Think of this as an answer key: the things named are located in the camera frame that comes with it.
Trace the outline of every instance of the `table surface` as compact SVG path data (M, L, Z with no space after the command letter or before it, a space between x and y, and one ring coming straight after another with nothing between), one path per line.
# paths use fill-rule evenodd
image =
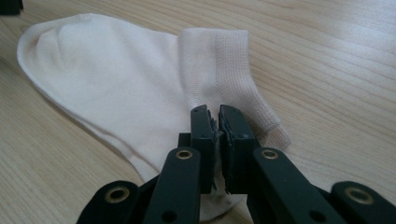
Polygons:
M312 184L353 180L396 204L394 1L25 0L0 17L0 223L75 223L104 184L142 184L117 150L39 94L19 67L29 26L100 13L177 35L186 27L249 30L250 68ZM251 223L241 202L210 223Z

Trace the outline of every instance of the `wooden table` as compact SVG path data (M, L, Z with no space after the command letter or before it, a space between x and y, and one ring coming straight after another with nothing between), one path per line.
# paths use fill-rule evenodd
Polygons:
M51 105L19 67L26 28L79 13L177 35L250 32L251 71L292 137L287 155L329 190L353 180L396 203L396 4L393 1L25 0L0 17L0 223L75 223L104 184L141 184L117 150ZM251 223L245 203L210 223Z

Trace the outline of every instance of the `brass grommet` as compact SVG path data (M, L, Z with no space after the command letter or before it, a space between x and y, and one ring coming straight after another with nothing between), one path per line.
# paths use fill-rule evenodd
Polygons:
M188 150L180 150L179 152L176 153L176 157L178 157L181 160L187 160L192 157L192 152Z
M268 160L275 160L275 159L277 159L279 157L275 151L270 150L270 149L263 150L262 151L262 156L265 159L268 159Z
M108 203L120 203L129 196L129 189L124 186L116 186L107 191L105 200Z
M373 196L362 189L349 187L345 189L345 194L356 203L372 204L374 203Z

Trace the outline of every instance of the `white sock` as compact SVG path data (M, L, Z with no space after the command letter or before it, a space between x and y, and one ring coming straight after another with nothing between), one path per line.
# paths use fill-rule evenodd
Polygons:
M145 181L161 171L178 134L190 131L198 105L215 118L220 105L235 106L265 145L290 144L250 75L246 31L191 28L176 36L83 14L29 28L18 60L46 97L116 147ZM241 198L224 194L202 197L201 220Z

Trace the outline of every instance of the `light wood surface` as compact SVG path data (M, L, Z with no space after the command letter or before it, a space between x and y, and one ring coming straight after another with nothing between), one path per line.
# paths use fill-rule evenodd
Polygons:
M287 155L329 190L353 180L396 204L396 3L357 1L25 0L0 17L0 223L75 223L104 184L141 184L117 150L45 100L18 65L29 26L100 13L177 35L250 32L252 75L281 117ZM251 223L245 203L210 223Z

